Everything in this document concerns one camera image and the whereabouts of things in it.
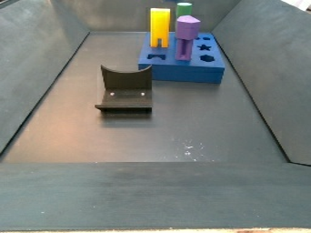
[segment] yellow rectangular block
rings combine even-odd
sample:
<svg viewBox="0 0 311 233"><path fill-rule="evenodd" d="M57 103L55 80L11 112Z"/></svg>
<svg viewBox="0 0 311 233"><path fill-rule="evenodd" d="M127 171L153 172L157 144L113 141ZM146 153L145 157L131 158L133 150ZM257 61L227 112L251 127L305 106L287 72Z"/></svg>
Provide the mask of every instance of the yellow rectangular block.
<svg viewBox="0 0 311 233"><path fill-rule="evenodd" d="M170 9L151 8L151 47L170 47Z"/></svg>

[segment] gray wall panel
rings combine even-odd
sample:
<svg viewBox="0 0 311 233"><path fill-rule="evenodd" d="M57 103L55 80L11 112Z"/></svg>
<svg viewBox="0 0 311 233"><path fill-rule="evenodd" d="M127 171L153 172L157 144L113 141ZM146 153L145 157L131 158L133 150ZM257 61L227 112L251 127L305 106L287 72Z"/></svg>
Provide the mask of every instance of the gray wall panel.
<svg viewBox="0 0 311 233"><path fill-rule="evenodd" d="M214 30L293 162L311 164L311 15L245 0Z"/></svg>
<svg viewBox="0 0 311 233"><path fill-rule="evenodd" d="M193 0L194 16L202 20L202 31L210 31L241 0ZM169 7L175 20L174 1L161 0L62 0L93 31L149 31L151 7Z"/></svg>
<svg viewBox="0 0 311 233"><path fill-rule="evenodd" d="M0 1L0 9L7 7L8 5L14 4L18 1L21 1L21 0L3 0L3 2Z"/></svg>
<svg viewBox="0 0 311 233"><path fill-rule="evenodd" d="M0 9L0 151L89 35L57 1Z"/></svg>

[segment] toy block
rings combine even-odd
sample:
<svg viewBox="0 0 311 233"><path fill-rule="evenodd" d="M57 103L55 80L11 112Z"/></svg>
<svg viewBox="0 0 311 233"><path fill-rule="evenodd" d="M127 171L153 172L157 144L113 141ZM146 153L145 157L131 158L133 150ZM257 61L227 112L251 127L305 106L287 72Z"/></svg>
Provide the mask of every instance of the toy block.
<svg viewBox="0 0 311 233"><path fill-rule="evenodd" d="M151 38L150 46L170 46L170 9L151 8Z"/></svg>
<svg viewBox="0 0 311 233"><path fill-rule="evenodd" d="M145 38L139 69L153 65L153 79L221 84L225 64L213 34L199 33L194 40L191 61L175 59L177 38L170 33L170 48L150 46L150 33Z"/></svg>
<svg viewBox="0 0 311 233"><path fill-rule="evenodd" d="M178 38L177 60L191 60L194 39L198 38L199 26L201 21L190 15L179 17L175 34Z"/></svg>
<svg viewBox="0 0 311 233"><path fill-rule="evenodd" d="M198 37L201 21L190 15L181 16L178 19L177 38L194 40Z"/></svg>
<svg viewBox="0 0 311 233"><path fill-rule="evenodd" d="M193 4L190 3L179 3L177 7L177 18L183 15L191 15L193 13Z"/></svg>
<svg viewBox="0 0 311 233"><path fill-rule="evenodd" d="M177 60L190 61L194 47L194 40L178 39L177 46Z"/></svg>

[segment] purple block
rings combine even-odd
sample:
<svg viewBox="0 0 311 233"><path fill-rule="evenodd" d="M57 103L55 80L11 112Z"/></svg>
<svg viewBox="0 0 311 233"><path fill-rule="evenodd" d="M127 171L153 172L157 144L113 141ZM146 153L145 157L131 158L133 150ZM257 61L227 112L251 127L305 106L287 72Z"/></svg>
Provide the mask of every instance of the purple block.
<svg viewBox="0 0 311 233"><path fill-rule="evenodd" d="M194 40L178 39L177 60L190 61L193 54Z"/></svg>
<svg viewBox="0 0 311 233"><path fill-rule="evenodd" d="M177 38L194 40L198 37L201 21L190 15L181 16L178 19Z"/></svg>

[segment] blue shape sorter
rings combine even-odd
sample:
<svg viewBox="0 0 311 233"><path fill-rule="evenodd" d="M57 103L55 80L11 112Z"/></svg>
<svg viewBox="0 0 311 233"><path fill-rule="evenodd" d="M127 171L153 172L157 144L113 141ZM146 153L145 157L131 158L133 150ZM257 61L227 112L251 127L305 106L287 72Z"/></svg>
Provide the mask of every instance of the blue shape sorter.
<svg viewBox="0 0 311 233"><path fill-rule="evenodd" d="M145 38L139 69L153 65L154 80L221 84L225 63L213 34L201 33L194 41L191 61L175 59L177 38L170 33L170 48L151 47L151 34Z"/></svg>

